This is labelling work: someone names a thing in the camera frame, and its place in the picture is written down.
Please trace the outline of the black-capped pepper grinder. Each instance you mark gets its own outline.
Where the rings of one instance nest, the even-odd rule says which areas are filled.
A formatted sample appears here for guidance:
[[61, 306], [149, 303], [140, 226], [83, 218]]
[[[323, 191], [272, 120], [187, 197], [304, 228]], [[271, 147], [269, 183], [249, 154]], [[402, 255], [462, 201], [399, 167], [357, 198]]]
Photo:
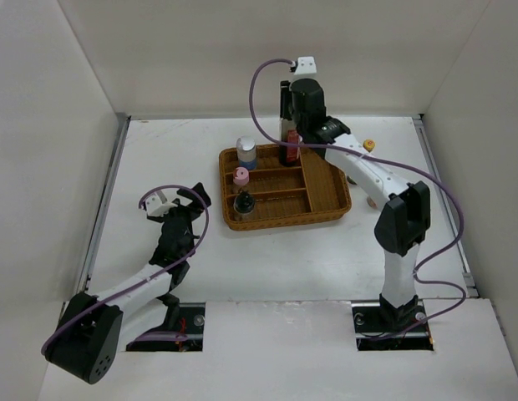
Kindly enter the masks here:
[[241, 191], [233, 203], [234, 217], [236, 221], [247, 221], [253, 216], [256, 206], [254, 196], [247, 190]]

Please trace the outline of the tall black-capped sauce bottle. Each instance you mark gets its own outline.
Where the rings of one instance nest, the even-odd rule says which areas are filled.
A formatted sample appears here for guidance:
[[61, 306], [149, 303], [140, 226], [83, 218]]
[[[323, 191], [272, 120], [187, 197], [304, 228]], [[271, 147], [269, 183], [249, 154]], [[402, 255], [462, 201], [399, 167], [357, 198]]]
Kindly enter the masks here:
[[297, 144], [300, 142], [300, 135], [297, 132], [296, 124], [291, 119], [280, 118], [280, 141], [291, 144], [291, 146], [280, 146], [280, 163], [286, 167], [296, 165], [300, 159], [300, 150], [297, 147]]

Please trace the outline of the pink-capped spice shaker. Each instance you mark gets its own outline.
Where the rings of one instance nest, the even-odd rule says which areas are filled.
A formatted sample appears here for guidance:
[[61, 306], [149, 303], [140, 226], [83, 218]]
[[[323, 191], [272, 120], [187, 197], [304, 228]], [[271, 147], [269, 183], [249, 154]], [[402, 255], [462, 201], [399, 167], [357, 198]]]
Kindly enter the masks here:
[[246, 186], [250, 180], [250, 172], [245, 167], [237, 167], [233, 171], [233, 184], [239, 187]]

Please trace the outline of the black-capped shaker blue label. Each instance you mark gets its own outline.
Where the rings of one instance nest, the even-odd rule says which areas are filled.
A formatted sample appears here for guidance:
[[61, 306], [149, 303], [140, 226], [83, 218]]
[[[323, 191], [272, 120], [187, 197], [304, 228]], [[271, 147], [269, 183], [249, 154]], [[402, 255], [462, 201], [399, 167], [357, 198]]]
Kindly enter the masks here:
[[250, 136], [242, 136], [236, 141], [236, 154], [240, 167], [254, 170], [257, 165], [256, 142]]

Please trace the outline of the yellow-capped red sauce bottle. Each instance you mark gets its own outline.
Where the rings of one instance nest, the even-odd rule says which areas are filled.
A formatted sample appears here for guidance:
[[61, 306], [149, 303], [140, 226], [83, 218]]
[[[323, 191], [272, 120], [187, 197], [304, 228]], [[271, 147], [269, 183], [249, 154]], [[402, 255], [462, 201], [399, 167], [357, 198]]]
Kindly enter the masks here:
[[365, 140], [363, 147], [367, 152], [372, 152], [375, 147], [375, 142], [373, 140]]

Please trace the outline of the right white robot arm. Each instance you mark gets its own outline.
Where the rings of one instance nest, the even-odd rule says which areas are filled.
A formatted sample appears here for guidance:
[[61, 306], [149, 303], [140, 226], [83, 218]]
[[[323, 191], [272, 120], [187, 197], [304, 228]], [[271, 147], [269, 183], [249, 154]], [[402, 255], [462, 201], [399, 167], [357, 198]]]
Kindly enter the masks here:
[[342, 170], [378, 207], [374, 236], [385, 256], [378, 317], [388, 330], [399, 330], [418, 303], [414, 268], [430, 226], [429, 187], [372, 161], [349, 127], [327, 114], [322, 87], [314, 79], [280, 83], [280, 114], [296, 125], [304, 144]]

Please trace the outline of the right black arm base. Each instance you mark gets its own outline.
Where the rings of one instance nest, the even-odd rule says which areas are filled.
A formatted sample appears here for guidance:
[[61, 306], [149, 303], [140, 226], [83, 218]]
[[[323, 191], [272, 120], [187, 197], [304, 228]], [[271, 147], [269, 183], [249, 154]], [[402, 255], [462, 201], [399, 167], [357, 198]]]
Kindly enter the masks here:
[[433, 339], [422, 301], [400, 314], [380, 302], [353, 302], [353, 327], [358, 351], [433, 351]]

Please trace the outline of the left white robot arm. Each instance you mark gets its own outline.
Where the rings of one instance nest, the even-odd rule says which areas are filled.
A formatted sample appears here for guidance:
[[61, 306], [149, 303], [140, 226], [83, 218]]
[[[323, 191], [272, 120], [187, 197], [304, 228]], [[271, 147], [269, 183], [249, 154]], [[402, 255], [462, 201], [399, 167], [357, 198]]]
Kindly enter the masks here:
[[190, 269], [189, 260], [205, 239], [193, 223], [208, 219], [211, 198], [202, 183], [173, 185], [169, 200], [162, 185], [139, 202], [150, 221], [160, 224], [160, 237], [148, 262], [132, 277], [96, 294], [79, 292], [68, 302], [58, 326], [44, 343], [45, 359], [88, 384], [109, 371], [115, 355], [146, 343], [185, 343], [180, 301], [173, 295]]

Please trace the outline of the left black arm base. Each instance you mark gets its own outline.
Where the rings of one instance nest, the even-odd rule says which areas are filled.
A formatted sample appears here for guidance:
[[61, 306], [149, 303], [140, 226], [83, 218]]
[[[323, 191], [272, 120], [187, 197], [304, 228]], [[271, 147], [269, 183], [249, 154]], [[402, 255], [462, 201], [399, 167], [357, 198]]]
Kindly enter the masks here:
[[173, 295], [160, 299], [165, 307], [165, 319], [159, 326], [150, 328], [141, 341], [130, 342], [126, 352], [201, 352], [206, 324], [206, 304], [204, 302], [178, 302]]

